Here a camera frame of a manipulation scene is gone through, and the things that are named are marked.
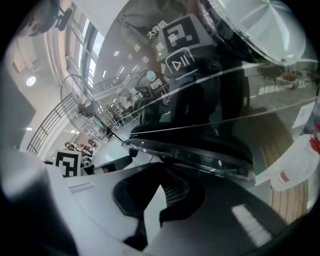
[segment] white label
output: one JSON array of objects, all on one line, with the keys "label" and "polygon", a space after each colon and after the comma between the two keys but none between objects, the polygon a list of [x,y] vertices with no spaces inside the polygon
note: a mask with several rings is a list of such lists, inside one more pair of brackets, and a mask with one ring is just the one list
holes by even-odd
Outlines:
[{"label": "white label", "polygon": [[296,117],[294,124],[292,126],[292,129],[305,125],[312,113],[312,110],[314,109],[316,102],[312,102],[308,105],[304,105],[300,108],[299,114]]}]

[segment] staircase railing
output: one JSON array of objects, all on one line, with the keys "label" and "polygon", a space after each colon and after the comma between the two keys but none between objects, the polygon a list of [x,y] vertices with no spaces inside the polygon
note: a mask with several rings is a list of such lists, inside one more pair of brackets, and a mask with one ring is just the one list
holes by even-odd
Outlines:
[{"label": "staircase railing", "polygon": [[75,101],[73,100],[71,94],[69,94],[58,105],[56,105],[36,130],[27,147],[27,150],[37,155],[46,138],[49,136],[61,118],[66,114],[66,112],[73,108],[74,105]]}]

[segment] wooden floor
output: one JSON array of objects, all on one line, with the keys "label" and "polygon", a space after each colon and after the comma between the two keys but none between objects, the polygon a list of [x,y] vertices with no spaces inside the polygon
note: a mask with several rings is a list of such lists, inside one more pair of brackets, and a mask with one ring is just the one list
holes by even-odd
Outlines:
[{"label": "wooden floor", "polygon": [[[266,166],[272,165],[293,143],[293,139],[275,113],[254,118],[255,138]],[[285,191],[270,187],[271,207],[289,224],[307,211],[308,181]]]}]

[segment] white wall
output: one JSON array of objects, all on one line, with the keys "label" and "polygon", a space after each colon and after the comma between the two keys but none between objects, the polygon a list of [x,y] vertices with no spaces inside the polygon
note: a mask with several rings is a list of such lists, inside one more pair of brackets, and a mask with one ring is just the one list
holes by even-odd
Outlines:
[{"label": "white wall", "polygon": [[111,24],[129,0],[73,0],[95,28],[106,37]]},{"label": "white wall", "polygon": [[89,137],[85,134],[85,133],[80,133],[78,135],[78,137],[75,138],[75,140],[73,141],[74,144],[89,144],[88,143]]},{"label": "white wall", "polygon": [[77,134],[70,133],[71,130],[75,130],[75,128],[67,117],[64,116],[58,122],[54,131],[51,132],[44,141],[44,146],[39,150],[38,157],[41,160],[46,160],[48,156],[53,155],[56,150],[63,150],[66,142],[73,142]]},{"label": "white wall", "polygon": [[21,152],[27,152],[27,148],[29,146],[30,141],[32,140],[32,137],[35,135],[35,130],[26,130],[25,134],[23,136],[23,139],[20,144],[20,151]]},{"label": "white wall", "polygon": [[[18,73],[13,69],[13,62],[18,66]],[[20,92],[35,108],[36,113],[29,127],[37,130],[60,102],[60,88],[48,64],[43,36],[22,37],[14,41],[6,53],[4,64]],[[26,80],[30,76],[35,76],[36,82],[28,87]]]}]

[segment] glass panel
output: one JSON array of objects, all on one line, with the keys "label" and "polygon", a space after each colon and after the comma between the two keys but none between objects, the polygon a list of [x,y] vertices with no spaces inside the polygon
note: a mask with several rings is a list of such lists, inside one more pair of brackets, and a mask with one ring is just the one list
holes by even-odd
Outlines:
[{"label": "glass panel", "polygon": [[82,44],[80,44],[80,48],[79,48],[79,58],[78,58],[78,66],[79,68],[81,68],[81,60],[82,60],[82,51],[84,49],[84,46]]},{"label": "glass panel", "polygon": [[104,40],[105,40],[104,36],[100,32],[98,32],[93,44],[93,51],[97,56],[99,56],[100,49],[102,47]]},{"label": "glass panel", "polygon": [[93,59],[90,60],[89,71],[92,72],[93,76],[95,76],[96,63]]},{"label": "glass panel", "polygon": [[92,78],[90,76],[88,76],[88,80],[93,84],[94,81],[92,80]]},{"label": "glass panel", "polygon": [[79,55],[79,51],[82,51],[82,44],[71,29],[69,30],[69,33],[69,42],[67,42],[68,55],[72,57],[75,63],[78,63],[81,61],[81,55]]},{"label": "glass panel", "polygon": [[84,38],[86,37],[86,33],[87,33],[87,30],[88,30],[89,23],[90,23],[90,20],[87,18],[86,21],[85,21],[85,24],[84,24],[83,32],[82,32],[82,35],[83,35]]},{"label": "glass panel", "polygon": [[88,80],[88,84],[91,86],[91,88],[93,87],[93,83],[90,82],[89,80]]},{"label": "glass panel", "polygon": [[80,11],[76,6],[73,7],[72,19],[78,29],[82,32],[84,31],[85,24],[87,22],[87,17]]}]

